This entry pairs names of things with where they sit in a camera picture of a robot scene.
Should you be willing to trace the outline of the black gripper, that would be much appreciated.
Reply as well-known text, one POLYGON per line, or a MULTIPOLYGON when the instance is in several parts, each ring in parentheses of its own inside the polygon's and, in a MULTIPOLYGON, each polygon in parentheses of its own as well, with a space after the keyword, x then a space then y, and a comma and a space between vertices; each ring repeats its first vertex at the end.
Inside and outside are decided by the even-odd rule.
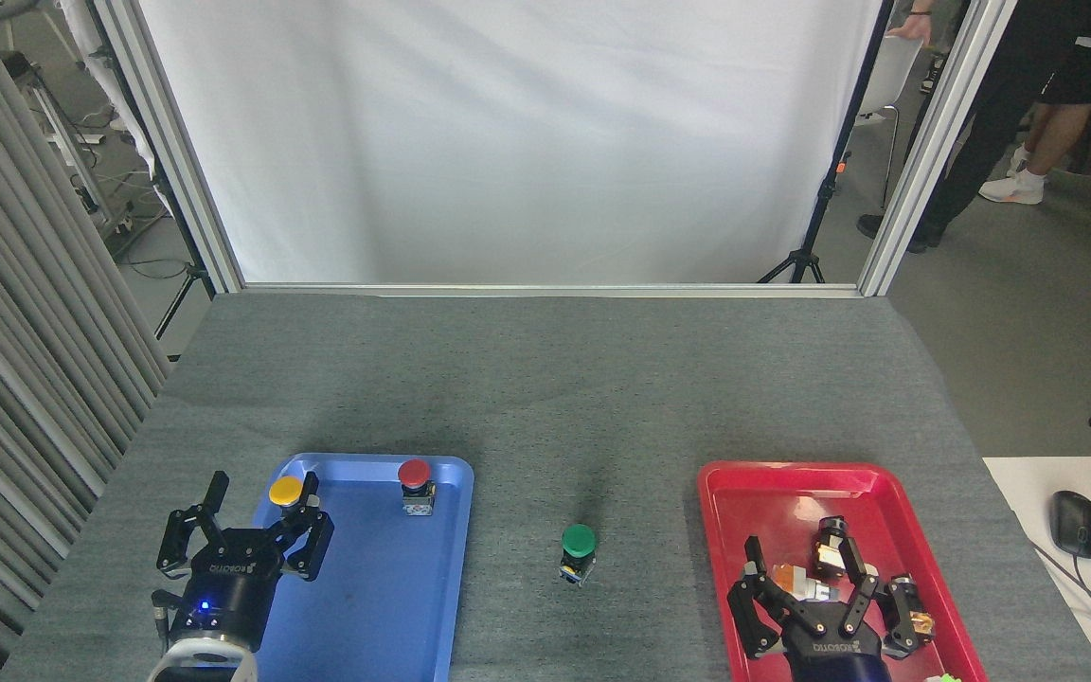
POLYGON ((276 522, 276 542, 264 533, 225 533, 216 513, 229 487, 229 475, 213 474, 203 500, 173 510, 166 521, 156 569, 168 579, 190 573, 188 545, 199 529, 207 539, 191 560, 183 603, 170 623, 173 641, 207 637, 259 647, 281 573, 314 582, 334 533, 329 514, 316 494, 295 502, 276 522))
POLYGON ((882 655, 906 659, 918 653, 918 586, 901 574, 882 586, 867 573, 858 545, 844 536, 837 545, 853 585, 846 607, 810 607, 824 634, 810 634, 806 609, 769 575, 758 536, 744 541, 742 576, 727 593, 727 605, 741 647, 750 660, 760 659, 782 639, 793 681, 886 681, 882 655), (886 635, 879 638, 865 622, 871 602, 882 593, 886 635))

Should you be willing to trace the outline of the person's hand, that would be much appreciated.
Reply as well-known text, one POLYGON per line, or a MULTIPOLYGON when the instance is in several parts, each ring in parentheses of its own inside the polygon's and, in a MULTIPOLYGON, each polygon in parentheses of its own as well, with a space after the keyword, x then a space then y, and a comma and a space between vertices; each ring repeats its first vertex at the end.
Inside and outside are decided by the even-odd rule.
POLYGON ((906 14, 906 19, 900 26, 892 27, 886 32, 887 36, 908 41, 918 41, 921 45, 928 45, 932 35, 931 9, 914 9, 906 14))

